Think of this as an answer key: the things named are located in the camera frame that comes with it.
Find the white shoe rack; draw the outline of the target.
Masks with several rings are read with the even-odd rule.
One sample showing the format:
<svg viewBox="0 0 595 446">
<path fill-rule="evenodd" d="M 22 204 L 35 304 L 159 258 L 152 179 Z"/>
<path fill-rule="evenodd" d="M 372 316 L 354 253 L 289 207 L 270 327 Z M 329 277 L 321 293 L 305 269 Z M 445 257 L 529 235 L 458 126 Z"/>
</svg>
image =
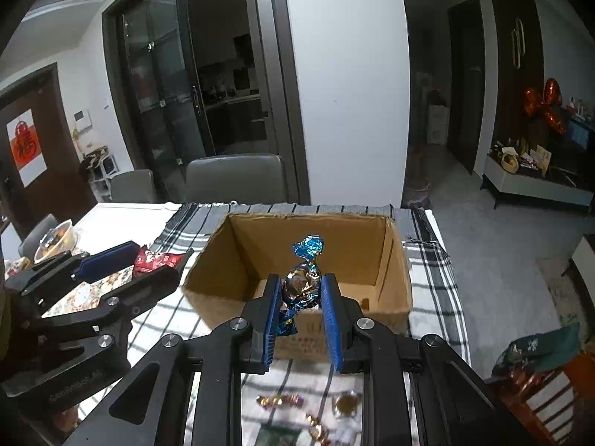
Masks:
<svg viewBox="0 0 595 446">
<path fill-rule="evenodd" d="M 119 169 L 108 147 L 101 146 L 85 154 L 80 169 L 97 202 L 110 203 L 112 201 L 111 180 Z"/>
</svg>

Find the blue foil candy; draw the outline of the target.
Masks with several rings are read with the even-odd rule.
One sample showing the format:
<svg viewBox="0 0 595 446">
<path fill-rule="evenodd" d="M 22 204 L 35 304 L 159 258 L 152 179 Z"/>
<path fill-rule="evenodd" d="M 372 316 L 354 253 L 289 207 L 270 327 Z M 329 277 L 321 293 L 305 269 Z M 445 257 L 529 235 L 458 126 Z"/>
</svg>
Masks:
<svg viewBox="0 0 595 446">
<path fill-rule="evenodd" d="M 322 273 L 316 261 L 323 249 L 324 240 L 319 235 L 306 236 L 292 245 L 292 253 L 299 258 L 299 264 L 292 267 L 282 280 L 277 336 L 297 334 L 296 317 L 299 312 L 319 304 Z"/>
</svg>

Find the grey chair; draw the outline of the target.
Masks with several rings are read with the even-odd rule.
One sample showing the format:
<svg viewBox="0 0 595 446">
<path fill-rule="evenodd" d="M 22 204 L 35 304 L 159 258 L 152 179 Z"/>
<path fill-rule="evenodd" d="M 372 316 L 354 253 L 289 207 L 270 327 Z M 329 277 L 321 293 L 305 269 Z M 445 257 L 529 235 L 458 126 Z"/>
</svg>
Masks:
<svg viewBox="0 0 595 446">
<path fill-rule="evenodd" d="M 289 199 L 282 158 L 276 154 L 206 157 L 187 165 L 187 203 L 275 204 Z"/>
<path fill-rule="evenodd" d="M 111 199 L 113 203 L 157 203 L 152 171 L 136 169 L 114 175 Z"/>
</svg>

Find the glass sliding door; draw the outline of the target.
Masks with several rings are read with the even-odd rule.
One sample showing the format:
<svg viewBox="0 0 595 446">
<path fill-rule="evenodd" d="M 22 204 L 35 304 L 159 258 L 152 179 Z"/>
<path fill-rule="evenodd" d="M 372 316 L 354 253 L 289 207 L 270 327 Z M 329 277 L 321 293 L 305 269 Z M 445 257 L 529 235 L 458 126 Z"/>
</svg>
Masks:
<svg viewBox="0 0 595 446">
<path fill-rule="evenodd" d="M 190 195 L 194 161 L 274 154 L 286 198 L 311 200 L 286 0 L 115 0 L 103 44 L 132 164 Z"/>
</svg>

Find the brown cardboard box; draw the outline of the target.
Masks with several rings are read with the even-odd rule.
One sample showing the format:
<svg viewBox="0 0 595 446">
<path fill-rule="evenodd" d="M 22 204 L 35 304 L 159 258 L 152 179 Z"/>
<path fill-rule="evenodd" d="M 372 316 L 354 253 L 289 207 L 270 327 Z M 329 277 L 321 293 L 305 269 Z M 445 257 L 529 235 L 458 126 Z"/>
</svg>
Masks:
<svg viewBox="0 0 595 446">
<path fill-rule="evenodd" d="M 411 280 L 393 220 L 364 214 L 230 214 L 209 237 L 183 291 L 210 328 L 238 316 L 280 280 L 282 309 L 296 313 L 295 334 L 278 338 L 274 355 L 295 361 L 328 358 L 322 310 L 313 293 L 331 273 L 364 315 L 401 333 L 411 312 Z"/>
</svg>

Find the red foil balloons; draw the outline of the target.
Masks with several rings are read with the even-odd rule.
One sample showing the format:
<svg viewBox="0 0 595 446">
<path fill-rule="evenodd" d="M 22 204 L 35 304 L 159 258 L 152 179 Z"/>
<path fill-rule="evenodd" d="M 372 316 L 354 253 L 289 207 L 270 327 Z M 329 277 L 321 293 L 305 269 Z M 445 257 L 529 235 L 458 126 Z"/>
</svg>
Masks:
<svg viewBox="0 0 595 446">
<path fill-rule="evenodd" d="M 528 116 L 540 115 L 550 128 L 561 135 L 567 132 L 567 125 L 562 117 L 562 92 L 555 78 L 548 78 L 544 92 L 536 88 L 527 88 L 523 92 L 523 109 Z"/>
</svg>

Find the red fu poster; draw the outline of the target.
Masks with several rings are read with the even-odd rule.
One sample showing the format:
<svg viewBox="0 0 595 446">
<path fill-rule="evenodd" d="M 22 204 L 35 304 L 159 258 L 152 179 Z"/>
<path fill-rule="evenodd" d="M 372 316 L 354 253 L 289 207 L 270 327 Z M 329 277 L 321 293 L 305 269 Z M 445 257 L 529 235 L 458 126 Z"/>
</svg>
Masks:
<svg viewBox="0 0 595 446">
<path fill-rule="evenodd" d="M 24 187 L 47 171 L 32 109 L 21 113 L 6 125 L 11 155 Z"/>
</svg>

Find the white tv bench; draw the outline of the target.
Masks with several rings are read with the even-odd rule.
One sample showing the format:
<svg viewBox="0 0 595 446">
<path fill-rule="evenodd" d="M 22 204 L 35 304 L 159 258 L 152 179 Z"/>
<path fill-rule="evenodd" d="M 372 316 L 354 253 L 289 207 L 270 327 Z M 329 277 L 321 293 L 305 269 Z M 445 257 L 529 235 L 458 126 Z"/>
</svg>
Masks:
<svg viewBox="0 0 595 446">
<path fill-rule="evenodd" d="M 594 193 L 589 190 L 509 173 L 490 156 L 485 160 L 480 189 L 490 192 L 495 210 L 499 204 L 514 204 L 589 214 L 594 199 Z"/>
</svg>

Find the red snack packet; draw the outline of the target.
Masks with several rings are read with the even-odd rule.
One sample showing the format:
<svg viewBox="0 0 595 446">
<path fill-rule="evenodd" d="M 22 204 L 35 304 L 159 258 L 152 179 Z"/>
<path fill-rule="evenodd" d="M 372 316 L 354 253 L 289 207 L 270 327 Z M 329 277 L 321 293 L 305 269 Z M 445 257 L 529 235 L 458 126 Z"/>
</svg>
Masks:
<svg viewBox="0 0 595 446">
<path fill-rule="evenodd" d="M 179 262 L 183 261 L 183 258 L 184 254 L 156 253 L 144 246 L 136 255 L 132 273 L 134 277 L 137 277 L 151 273 L 163 266 L 176 268 Z"/>
</svg>

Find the glass fruit bowl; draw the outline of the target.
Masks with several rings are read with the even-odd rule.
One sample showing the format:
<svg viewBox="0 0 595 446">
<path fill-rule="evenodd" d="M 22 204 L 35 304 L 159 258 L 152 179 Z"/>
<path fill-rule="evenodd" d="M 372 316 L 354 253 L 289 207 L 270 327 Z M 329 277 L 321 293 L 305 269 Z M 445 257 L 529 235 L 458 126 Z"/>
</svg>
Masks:
<svg viewBox="0 0 595 446">
<path fill-rule="evenodd" d="M 78 244 L 79 236 L 71 220 L 65 220 L 49 230 L 40 240 L 33 262 L 40 263 L 62 252 L 71 252 Z"/>
</svg>

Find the grey chair far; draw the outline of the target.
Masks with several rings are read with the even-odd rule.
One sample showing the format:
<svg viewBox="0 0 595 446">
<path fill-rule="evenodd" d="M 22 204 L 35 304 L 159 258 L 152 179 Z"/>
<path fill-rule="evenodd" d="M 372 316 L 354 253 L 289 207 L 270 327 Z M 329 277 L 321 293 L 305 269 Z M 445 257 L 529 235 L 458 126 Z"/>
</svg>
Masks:
<svg viewBox="0 0 595 446">
<path fill-rule="evenodd" d="M 114 175 L 111 199 L 113 203 L 157 203 L 152 171 L 136 169 Z"/>
</svg>

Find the patterned table runner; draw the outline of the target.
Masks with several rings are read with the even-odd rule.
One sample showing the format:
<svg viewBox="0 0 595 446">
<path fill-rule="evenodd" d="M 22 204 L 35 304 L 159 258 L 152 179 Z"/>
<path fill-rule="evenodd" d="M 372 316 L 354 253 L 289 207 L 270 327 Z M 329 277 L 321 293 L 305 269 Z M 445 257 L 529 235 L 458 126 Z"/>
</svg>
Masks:
<svg viewBox="0 0 595 446">
<path fill-rule="evenodd" d="M 42 317 L 54 317 L 97 307 L 103 295 L 131 281 L 132 271 L 133 267 L 129 266 L 94 283 L 82 282 L 51 306 Z"/>
</svg>

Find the green cloth on chair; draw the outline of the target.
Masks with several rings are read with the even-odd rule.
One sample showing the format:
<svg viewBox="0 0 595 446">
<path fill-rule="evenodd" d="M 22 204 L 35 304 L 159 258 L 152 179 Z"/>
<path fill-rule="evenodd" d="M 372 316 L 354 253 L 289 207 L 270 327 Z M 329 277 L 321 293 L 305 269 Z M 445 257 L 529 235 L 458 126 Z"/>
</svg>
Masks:
<svg viewBox="0 0 595 446">
<path fill-rule="evenodd" d="M 550 332 L 517 338 L 499 355 L 492 375 L 506 376 L 517 369 L 551 372 L 560 368 L 579 355 L 579 333 L 579 324 L 573 323 Z"/>
</svg>

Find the grey chair near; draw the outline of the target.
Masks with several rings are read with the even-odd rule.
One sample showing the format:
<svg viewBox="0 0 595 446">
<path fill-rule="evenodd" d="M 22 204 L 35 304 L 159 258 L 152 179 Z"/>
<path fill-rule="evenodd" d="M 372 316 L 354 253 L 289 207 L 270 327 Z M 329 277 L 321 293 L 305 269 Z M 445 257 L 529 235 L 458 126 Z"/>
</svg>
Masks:
<svg viewBox="0 0 595 446">
<path fill-rule="evenodd" d="M 206 157 L 187 165 L 187 203 L 275 204 L 289 199 L 282 158 L 276 154 Z"/>
</svg>

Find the red wooden chair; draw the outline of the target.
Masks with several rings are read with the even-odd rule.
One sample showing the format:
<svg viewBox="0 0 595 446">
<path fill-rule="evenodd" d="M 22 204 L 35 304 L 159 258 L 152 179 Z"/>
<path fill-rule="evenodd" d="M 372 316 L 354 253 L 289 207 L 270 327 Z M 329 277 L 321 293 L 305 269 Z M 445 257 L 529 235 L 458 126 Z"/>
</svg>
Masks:
<svg viewBox="0 0 595 446">
<path fill-rule="evenodd" d="M 525 369 L 488 380 L 538 445 L 594 443 L 594 355 L 582 351 L 550 372 Z"/>
</svg>

